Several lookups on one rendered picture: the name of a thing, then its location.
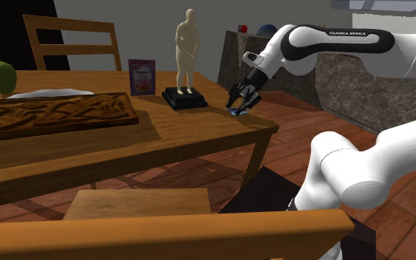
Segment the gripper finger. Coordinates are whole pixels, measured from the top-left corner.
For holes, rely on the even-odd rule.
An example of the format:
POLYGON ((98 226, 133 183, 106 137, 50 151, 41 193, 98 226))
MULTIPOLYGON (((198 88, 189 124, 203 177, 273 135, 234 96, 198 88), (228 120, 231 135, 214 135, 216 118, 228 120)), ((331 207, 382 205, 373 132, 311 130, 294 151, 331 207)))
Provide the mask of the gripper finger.
POLYGON ((239 106, 239 108, 235 111, 235 115, 241 115, 247 113, 251 108, 253 108, 258 102, 260 101, 260 95, 258 92, 252 92, 247 94, 239 106))
POLYGON ((238 100, 241 97, 241 89, 242 89, 243 85, 241 83, 234 83, 230 90, 229 90, 229 98, 228 98, 228 102, 227 102, 227 107, 230 108, 232 107, 233 103, 238 100))

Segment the small blue flat object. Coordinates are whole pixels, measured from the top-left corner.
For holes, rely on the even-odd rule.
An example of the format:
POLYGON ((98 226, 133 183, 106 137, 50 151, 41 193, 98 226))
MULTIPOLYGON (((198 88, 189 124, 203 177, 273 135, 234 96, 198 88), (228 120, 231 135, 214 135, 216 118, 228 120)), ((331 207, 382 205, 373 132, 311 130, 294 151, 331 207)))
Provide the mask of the small blue flat object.
POLYGON ((248 108, 242 108, 241 106, 237 107, 226 107, 227 111, 231 113, 234 116, 240 116, 243 114, 248 114, 249 109, 248 108))

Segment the wooden dining table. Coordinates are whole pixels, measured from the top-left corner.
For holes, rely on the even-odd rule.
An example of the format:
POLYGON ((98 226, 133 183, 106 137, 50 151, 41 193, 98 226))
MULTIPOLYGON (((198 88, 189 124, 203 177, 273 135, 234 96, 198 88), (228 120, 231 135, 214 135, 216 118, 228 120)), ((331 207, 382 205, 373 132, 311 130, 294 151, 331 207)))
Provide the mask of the wooden dining table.
POLYGON ((248 144, 252 177, 278 125, 235 117, 221 86, 201 74, 194 83, 205 108, 175 111, 159 95, 132 97, 137 125, 0 140, 0 205, 248 144))

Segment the beige figure on black base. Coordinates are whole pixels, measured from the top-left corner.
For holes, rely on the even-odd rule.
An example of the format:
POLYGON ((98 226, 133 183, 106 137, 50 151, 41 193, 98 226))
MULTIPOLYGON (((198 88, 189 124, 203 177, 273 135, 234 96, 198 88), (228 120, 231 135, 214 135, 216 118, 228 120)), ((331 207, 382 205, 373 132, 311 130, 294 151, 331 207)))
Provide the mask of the beige figure on black base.
POLYGON ((173 110, 207 107, 205 98, 194 87, 194 69, 200 48, 200 31, 194 23, 195 11, 188 9, 185 21, 177 26, 175 34, 177 86, 167 87, 162 96, 173 110))

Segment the dark marble counter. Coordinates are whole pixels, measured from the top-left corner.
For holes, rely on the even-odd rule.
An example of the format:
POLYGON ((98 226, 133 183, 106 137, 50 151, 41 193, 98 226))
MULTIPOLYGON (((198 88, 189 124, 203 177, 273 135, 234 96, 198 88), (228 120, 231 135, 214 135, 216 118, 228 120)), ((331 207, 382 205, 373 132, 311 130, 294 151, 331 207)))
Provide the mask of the dark marble counter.
POLYGON ((308 103, 370 131, 416 120, 416 33, 288 24, 242 60, 269 80, 287 72, 308 103))

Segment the dark robot stand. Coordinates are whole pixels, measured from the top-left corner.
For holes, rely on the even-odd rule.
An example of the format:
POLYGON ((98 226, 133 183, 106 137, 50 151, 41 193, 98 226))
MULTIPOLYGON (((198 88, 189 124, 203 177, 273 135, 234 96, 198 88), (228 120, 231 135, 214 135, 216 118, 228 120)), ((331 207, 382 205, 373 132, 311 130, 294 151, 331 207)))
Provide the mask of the dark robot stand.
MULTIPOLYGON (((221 213, 285 211, 300 187, 266 167, 224 206, 221 213)), ((341 240, 343 260, 376 260, 376 232, 353 219, 355 229, 341 240)))

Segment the purple printed box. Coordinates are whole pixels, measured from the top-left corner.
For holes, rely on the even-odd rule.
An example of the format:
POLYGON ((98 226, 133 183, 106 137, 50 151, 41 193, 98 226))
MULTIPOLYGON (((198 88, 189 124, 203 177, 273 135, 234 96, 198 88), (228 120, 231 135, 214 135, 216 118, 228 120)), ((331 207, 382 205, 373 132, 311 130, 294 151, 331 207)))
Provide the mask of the purple printed box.
POLYGON ((131 96, 155 95, 155 60, 129 59, 131 96))

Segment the wooden chair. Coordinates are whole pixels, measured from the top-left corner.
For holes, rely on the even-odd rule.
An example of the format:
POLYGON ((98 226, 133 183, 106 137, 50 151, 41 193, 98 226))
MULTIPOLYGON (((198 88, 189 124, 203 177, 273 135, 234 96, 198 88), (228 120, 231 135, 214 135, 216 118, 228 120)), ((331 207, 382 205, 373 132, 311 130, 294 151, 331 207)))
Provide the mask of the wooden chair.
POLYGON ((319 260, 339 209, 0 223, 0 260, 319 260))
POLYGON ((86 21, 23 14, 38 70, 46 70, 44 56, 52 55, 113 55, 117 71, 122 70, 115 25, 111 22, 86 21), (111 44, 41 44, 37 30, 69 30, 78 32, 108 33, 111 44))

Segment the carved wooden board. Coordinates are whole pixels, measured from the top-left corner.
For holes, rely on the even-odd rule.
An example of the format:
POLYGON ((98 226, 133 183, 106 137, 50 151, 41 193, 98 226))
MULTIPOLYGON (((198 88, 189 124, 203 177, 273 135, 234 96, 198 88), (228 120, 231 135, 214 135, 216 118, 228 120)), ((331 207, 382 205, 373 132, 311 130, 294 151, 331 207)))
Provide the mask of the carved wooden board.
POLYGON ((0 140, 137 123, 125 92, 0 100, 0 140))

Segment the white plate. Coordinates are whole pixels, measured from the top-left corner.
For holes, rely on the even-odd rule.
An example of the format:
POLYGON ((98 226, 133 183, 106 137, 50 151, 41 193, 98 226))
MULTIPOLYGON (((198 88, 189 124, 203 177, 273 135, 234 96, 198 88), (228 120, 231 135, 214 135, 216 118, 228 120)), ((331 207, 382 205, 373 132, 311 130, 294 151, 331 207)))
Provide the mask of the white plate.
POLYGON ((20 98, 50 98, 50 97, 62 97, 72 95, 93 95, 93 92, 82 91, 77 89, 41 89, 34 92, 26 92, 11 95, 8 99, 20 99, 20 98))

